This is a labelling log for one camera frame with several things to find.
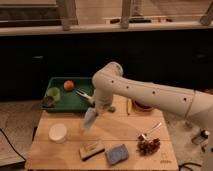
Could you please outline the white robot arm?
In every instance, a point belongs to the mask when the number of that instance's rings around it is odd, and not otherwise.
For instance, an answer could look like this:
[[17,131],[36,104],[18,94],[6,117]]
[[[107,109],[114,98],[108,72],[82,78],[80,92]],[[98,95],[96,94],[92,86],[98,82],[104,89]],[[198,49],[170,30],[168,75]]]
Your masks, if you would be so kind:
[[110,62],[92,77],[98,114],[111,106],[113,95],[177,114],[210,132],[201,171],[213,171],[213,95],[197,90],[140,82],[123,77],[123,68]]

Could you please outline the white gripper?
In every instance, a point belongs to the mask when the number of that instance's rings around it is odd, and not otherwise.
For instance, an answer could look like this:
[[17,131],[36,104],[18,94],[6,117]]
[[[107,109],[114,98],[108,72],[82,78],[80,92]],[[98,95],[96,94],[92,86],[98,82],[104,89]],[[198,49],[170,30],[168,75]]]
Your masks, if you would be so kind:
[[112,99],[108,97],[95,96],[94,103],[95,103],[96,113],[98,115],[102,115],[109,110],[112,104]]

